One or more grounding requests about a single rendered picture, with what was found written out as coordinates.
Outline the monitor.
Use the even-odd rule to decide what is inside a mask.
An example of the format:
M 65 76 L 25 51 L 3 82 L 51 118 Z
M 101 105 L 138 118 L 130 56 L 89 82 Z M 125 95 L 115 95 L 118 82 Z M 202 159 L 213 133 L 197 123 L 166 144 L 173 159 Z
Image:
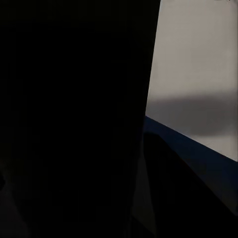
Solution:
M 238 0 L 0 0 L 0 172 L 31 238 L 157 238 L 132 215 L 145 116 L 238 162 Z

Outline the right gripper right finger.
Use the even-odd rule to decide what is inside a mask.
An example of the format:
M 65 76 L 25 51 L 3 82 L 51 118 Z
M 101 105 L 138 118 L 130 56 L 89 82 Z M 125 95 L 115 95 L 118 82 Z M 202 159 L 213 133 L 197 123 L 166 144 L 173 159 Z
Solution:
M 238 238 L 238 218 L 167 142 L 144 132 L 158 238 Z

